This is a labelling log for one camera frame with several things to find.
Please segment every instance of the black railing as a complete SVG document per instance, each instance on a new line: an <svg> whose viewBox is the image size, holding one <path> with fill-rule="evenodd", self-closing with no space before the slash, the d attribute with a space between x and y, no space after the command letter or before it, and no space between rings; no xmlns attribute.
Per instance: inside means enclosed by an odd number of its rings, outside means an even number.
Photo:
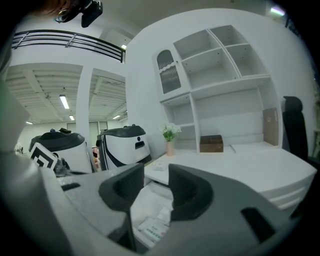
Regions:
<svg viewBox="0 0 320 256"><path fill-rule="evenodd" d="M93 36L70 31L40 29L19 32L14 35L12 48L23 46L54 45L80 48L114 58L121 63L126 52L121 47Z"/></svg>

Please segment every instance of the shelf compartment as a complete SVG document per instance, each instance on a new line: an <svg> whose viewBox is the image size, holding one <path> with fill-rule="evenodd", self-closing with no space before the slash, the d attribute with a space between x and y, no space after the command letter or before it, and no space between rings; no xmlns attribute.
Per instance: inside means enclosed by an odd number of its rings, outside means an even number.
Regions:
<svg viewBox="0 0 320 256"><path fill-rule="evenodd" d="M247 43L247 40L231 25L210 29L224 46Z"/></svg>
<svg viewBox="0 0 320 256"><path fill-rule="evenodd" d="M199 31L176 41L174 46L182 60L220 47L217 40L207 30Z"/></svg>
<svg viewBox="0 0 320 256"><path fill-rule="evenodd" d="M221 135L224 146L263 141L257 88L195 100L201 136Z"/></svg>
<svg viewBox="0 0 320 256"><path fill-rule="evenodd" d="M258 88L264 84L268 84L270 80L271 79L269 76L236 79L227 82L202 86L193 89L191 91L191 94L194 99L203 99L206 97Z"/></svg>
<svg viewBox="0 0 320 256"><path fill-rule="evenodd" d="M242 77L266 75L267 71L255 50L249 44L226 47Z"/></svg>
<svg viewBox="0 0 320 256"><path fill-rule="evenodd" d="M189 94L167 100L163 102L163 107L169 123L177 126L194 123Z"/></svg>
<svg viewBox="0 0 320 256"><path fill-rule="evenodd" d="M182 61L191 86L201 86L239 78L231 59L222 48L212 49Z"/></svg>
<svg viewBox="0 0 320 256"><path fill-rule="evenodd" d="M194 125L182 126L174 140L174 148L197 151L196 130Z"/></svg>

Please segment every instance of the white desk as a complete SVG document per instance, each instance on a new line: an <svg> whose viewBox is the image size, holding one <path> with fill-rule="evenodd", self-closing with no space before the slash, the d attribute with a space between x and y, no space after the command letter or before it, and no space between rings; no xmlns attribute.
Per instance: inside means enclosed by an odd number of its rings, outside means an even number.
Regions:
<svg viewBox="0 0 320 256"><path fill-rule="evenodd" d="M305 197L316 169L280 149L243 150L235 153L227 147L224 153L200 153L175 150L174 156L163 155L156 161L200 169L240 181L270 200L279 209L296 206ZM144 168L144 175L162 184L169 183L169 171Z"/></svg>

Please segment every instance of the white pillar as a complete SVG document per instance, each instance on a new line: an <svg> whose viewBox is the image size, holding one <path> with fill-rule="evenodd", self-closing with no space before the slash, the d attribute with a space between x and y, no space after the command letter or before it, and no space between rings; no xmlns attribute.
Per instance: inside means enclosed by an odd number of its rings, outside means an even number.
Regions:
<svg viewBox="0 0 320 256"><path fill-rule="evenodd" d="M89 96L93 71L94 68L92 66L83 66L82 68L78 92L76 95L75 126L76 132L81 134L85 138L90 161L92 163L94 171L97 172L94 161L94 154L92 153L89 130Z"/></svg>

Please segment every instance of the gray surface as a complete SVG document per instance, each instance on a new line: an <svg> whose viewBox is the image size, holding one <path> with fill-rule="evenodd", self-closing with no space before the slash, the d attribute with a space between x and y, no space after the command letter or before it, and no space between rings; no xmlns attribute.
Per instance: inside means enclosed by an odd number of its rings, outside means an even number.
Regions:
<svg viewBox="0 0 320 256"><path fill-rule="evenodd" d="M239 181L183 167L208 181L214 192L211 206L200 217L174 221L170 229L146 255L231 256L259 244L241 210L255 207L277 231L289 223L287 215Z"/></svg>
<svg viewBox="0 0 320 256"><path fill-rule="evenodd" d="M101 233L121 225L123 217L107 207L103 208L104 203L93 193L98 184L124 172L129 166L109 173L61 178L58 182L52 171L38 169L33 162L21 156L0 153L0 165L1 197L23 230L47 252L62 250L62 243L67 243L71 253L64 251L64 254L68 255L137 255ZM284 213L242 183L188 167L186 170L210 182L214 190L213 204L195 220L172 222L164 238L146 255L264 255L294 228ZM77 193L66 196L60 185L73 182L82 184L81 189L75 188L73 190L78 190ZM245 207L258 208L279 233L257 247L258 240L240 214ZM105 218L99 217L99 221L95 221L94 213ZM54 236L56 227L64 235Z"/></svg>
<svg viewBox="0 0 320 256"><path fill-rule="evenodd" d="M14 153L0 153L0 166L1 199L16 216L22 230L48 255L137 255L97 232L70 204L53 171L39 169L30 159ZM49 203L50 215L44 211L46 203ZM65 236L54 236L51 224L62 229ZM71 253L62 246L65 242Z"/></svg>
<svg viewBox="0 0 320 256"><path fill-rule="evenodd" d="M75 209L94 228L104 236L108 236L123 225L126 214L122 211L110 209L100 197L99 187L103 181L123 173L135 165L137 164L125 165L114 170L100 171L92 174L61 177L57 180L61 186L70 183L80 184L80 187L66 191L65 195Z"/></svg>

